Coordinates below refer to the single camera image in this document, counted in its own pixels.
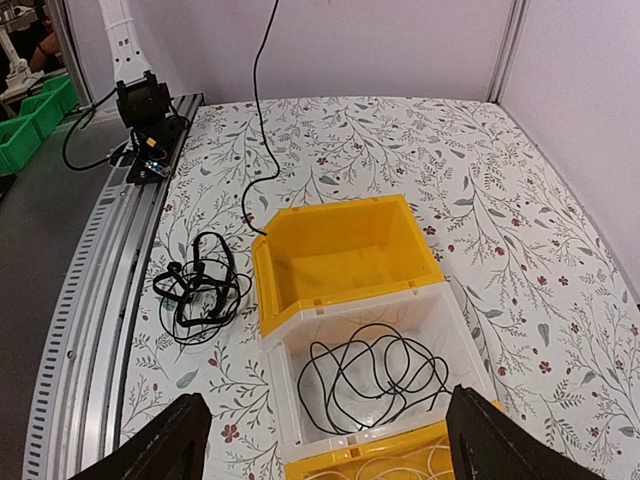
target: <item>white plastic bin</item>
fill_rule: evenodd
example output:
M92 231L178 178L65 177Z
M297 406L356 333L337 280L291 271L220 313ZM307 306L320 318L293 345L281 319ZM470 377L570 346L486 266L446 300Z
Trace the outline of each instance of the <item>white plastic bin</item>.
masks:
M297 388L300 372L310 358L310 344L320 341L330 348L336 347L348 341L359 327L371 323L392 325L403 337L418 341L434 356L444 358L449 368L446 383L449 390L462 384L474 388L490 402L497 399L448 283L304 310L264 338L262 344L269 365L281 454L285 463L408 432L445 419L450 396L440 394L431 411L426 411L430 402L418 404L393 423L357 433L333 435L313 425L301 404ZM366 329L363 334L371 337L366 338L369 341L379 335L374 328ZM366 389L367 384L372 382L372 376L370 367L363 369L361 378L354 380L358 389ZM304 378L301 389L308 408L312 413L324 409L319 382L309 379L309 375ZM340 397L343 392L337 388L336 395ZM348 392L344 393L341 403L347 406L349 412L358 412L361 421L378 418L376 415L385 408L384 404L376 405L375 401L363 402L359 398L350 398Z

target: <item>yellow plastic bin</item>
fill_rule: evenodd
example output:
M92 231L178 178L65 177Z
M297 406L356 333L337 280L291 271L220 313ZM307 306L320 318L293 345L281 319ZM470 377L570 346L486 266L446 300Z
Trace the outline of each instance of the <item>yellow plastic bin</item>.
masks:
M253 243L265 337L296 312L444 281L404 197L281 210Z

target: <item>white wall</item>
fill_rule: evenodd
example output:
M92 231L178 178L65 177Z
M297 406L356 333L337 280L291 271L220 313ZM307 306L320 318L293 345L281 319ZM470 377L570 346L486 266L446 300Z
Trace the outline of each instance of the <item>white wall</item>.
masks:
M113 88L97 0L67 0L95 96ZM272 0L130 0L172 94L252 98ZM484 100L511 0L281 0L260 62L264 98L409 95Z
M503 106L640 290L640 7L531 2Z

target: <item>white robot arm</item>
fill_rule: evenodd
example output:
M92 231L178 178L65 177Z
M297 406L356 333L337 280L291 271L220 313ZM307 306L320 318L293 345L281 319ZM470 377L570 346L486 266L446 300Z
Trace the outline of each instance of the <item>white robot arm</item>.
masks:
M116 83L129 84L151 70L142 52L138 35L129 11L129 0L99 0L105 30L113 57L113 73Z

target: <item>person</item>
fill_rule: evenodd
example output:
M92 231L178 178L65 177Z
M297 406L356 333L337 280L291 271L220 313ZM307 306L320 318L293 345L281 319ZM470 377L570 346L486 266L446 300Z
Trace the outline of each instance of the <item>person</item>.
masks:
M33 73L44 70L45 73L60 68L56 54L60 52L58 37L51 26L51 22L44 22L45 29L49 32L44 40L36 44L35 51L29 61L29 68Z

